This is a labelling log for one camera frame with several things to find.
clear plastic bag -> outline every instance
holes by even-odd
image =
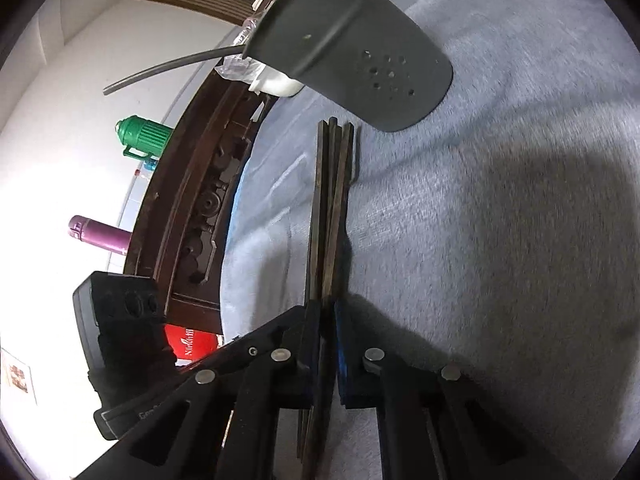
[[[246,43],[252,32],[260,22],[261,16],[252,16],[244,20],[240,34],[233,40],[233,45]],[[216,67],[216,72],[225,79],[243,81],[251,84],[264,69],[264,63],[247,57],[242,59],[242,54],[226,56],[222,64]]]

gray plastic scoop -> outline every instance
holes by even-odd
[[[453,78],[447,57],[388,0],[276,0],[243,55],[386,132],[428,115]]]

purple thermos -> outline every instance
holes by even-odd
[[[129,231],[78,215],[69,221],[69,236],[125,256],[131,240]]]

screw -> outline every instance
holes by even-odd
[[[385,358],[385,351],[380,348],[369,348],[364,352],[364,357],[368,361],[382,361]]]
[[[198,384],[209,384],[216,378],[216,373],[213,370],[200,370],[196,374],[196,382]]]
[[[462,373],[457,365],[450,363],[440,371],[440,375],[445,381],[457,381]]]
[[[280,363],[286,361],[291,357],[291,352],[286,348],[276,348],[273,352],[271,352],[271,359]]]

gray bedsheet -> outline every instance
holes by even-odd
[[[452,87],[396,134],[308,88],[274,106],[233,217],[225,335],[303,301],[316,123],[353,121],[358,320],[411,364],[458,362],[581,478],[611,478],[640,438],[638,51],[602,0],[393,1]],[[321,477],[381,475],[374,413],[335,401]]]

